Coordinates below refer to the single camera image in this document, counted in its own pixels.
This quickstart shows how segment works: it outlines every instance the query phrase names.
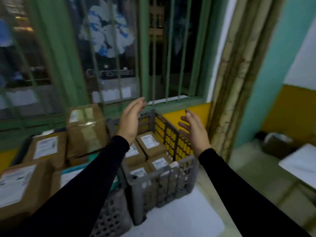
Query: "table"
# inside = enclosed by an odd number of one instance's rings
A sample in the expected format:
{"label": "table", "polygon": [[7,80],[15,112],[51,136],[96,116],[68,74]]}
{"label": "table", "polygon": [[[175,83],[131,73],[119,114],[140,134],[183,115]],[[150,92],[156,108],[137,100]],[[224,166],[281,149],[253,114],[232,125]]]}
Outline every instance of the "table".
{"label": "table", "polygon": [[[316,147],[311,144],[305,144],[294,153],[288,155],[285,159],[279,162],[279,166],[290,172],[298,178],[289,189],[284,193],[282,198],[277,202],[280,206],[284,200],[290,196],[291,192],[303,184],[312,191],[316,191]],[[309,231],[316,226],[316,215],[312,216],[304,228]]]}

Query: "metal bar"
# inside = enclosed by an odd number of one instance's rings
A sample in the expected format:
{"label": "metal bar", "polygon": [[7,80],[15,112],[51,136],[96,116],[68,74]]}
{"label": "metal bar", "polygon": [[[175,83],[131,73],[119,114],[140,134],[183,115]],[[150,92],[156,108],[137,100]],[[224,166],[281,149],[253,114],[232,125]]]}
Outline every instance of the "metal bar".
{"label": "metal bar", "polygon": [[212,0],[202,0],[199,27],[197,31],[197,41],[195,45],[191,79],[190,79],[189,97],[191,97],[195,93],[198,75],[200,72],[200,66],[201,66],[200,63],[201,63],[202,54],[203,54],[203,44],[204,44],[206,29],[207,29],[206,27],[207,27],[209,13],[211,9],[211,1]]}
{"label": "metal bar", "polygon": [[133,14],[134,14],[134,48],[135,48],[135,77],[137,80],[137,96],[140,97],[140,80],[139,80],[139,64],[138,64],[138,33],[137,33],[137,11],[136,11],[136,0],[131,0],[134,3]]}
{"label": "metal bar", "polygon": [[188,0],[188,4],[186,7],[185,31],[184,31],[184,41],[183,41],[183,50],[182,50],[182,58],[181,58],[180,80],[179,80],[179,87],[178,87],[178,101],[180,101],[180,94],[181,94],[182,82],[183,82],[186,46],[188,44],[188,35],[189,35],[191,5],[192,5],[192,0]]}
{"label": "metal bar", "polygon": [[168,102],[168,97],[169,97],[169,78],[170,78],[170,65],[171,65],[173,16],[174,16],[174,0],[171,0],[170,23],[169,23],[169,39],[168,39],[168,57],[167,57],[166,103]]}
{"label": "metal bar", "polygon": [[12,104],[11,100],[7,96],[6,90],[2,86],[0,86],[0,95],[3,97],[3,100],[4,100],[5,104],[6,104],[6,106],[10,109],[10,111],[12,112],[14,118],[18,121],[18,123],[20,125],[20,128],[22,130],[25,130],[24,123],[22,121],[22,118],[21,118],[17,108]]}
{"label": "metal bar", "polygon": [[28,74],[29,78],[31,79],[32,86],[33,86],[33,89],[34,89],[35,98],[39,102],[39,104],[42,106],[42,108],[44,109],[44,115],[45,115],[46,119],[49,122],[49,126],[52,128],[53,124],[51,123],[51,121],[50,121],[50,119],[48,117],[48,110],[47,110],[46,106],[44,105],[44,103],[42,102],[41,97],[39,96],[38,85],[37,85],[36,80],[35,80],[35,78],[33,76],[32,70],[31,70],[30,66],[27,63],[27,60],[25,59],[25,57],[23,55],[22,48],[20,47],[20,45],[18,44],[18,42],[15,39],[13,28],[10,25],[8,25],[8,26],[9,26],[9,29],[10,29],[10,32],[11,32],[12,42],[13,42],[15,48],[17,49],[19,55],[20,55],[20,58],[22,60],[23,65],[26,67],[26,71],[27,71],[27,74]]}
{"label": "metal bar", "polygon": [[114,51],[115,51],[116,69],[118,71],[119,96],[120,96],[120,100],[122,100],[121,75],[120,75],[119,55],[118,55],[119,50],[118,50],[118,44],[117,44],[116,21],[115,21],[115,16],[114,16],[114,13],[113,13],[113,2],[112,2],[112,0],[108,0],[108,4],[109,4],[110,15],[111,15],[111,24],[112,24],[112,30],[113,30],[113,37],[114,37]]}
{"label": "metal bar", "polygon": [[93,38],[91,35],[91,29],[90,29],[90,21],[88,18],[88,13],[87,13],[87,6],[85,3],[85,0],[81,0],[81,5],[82,5],[82,9],[83,9],[83,13],[84,13],[84,19],[83,19],[83,26],[86,28],[87,34],[88,34],[88,39],[89,39],[89,44],[90,44],[90,51],[91,51],[91,55],[92,55],[92,61],[93,61],[93,66],[94,66],[94,70],[95,70],[95,74],[97,77],[97,82],[98,82],[98,88],[100,91],[100,97],[103,103],[103,112],[105,114],[105,99],[102,93],[102,85],[101,85],[101,79],[100,79],[100,73],[99,73],[99,68],[98,68],[98,63],[97,63],[97,58],[95,56],[95,51],[94,51],[94,44],[93,44]]}
{"label": "metal bar", "polygon": [[139,0],[139,10],[142,96],[149,101],[149,0]]}
{"label": "metal bar", "polygon": [[154,0],[154,41],[153,41],[153,78],[152,78],[152,101],[155,105],[155,85],[156,85],[156,42],[157,42],[157,0]]}

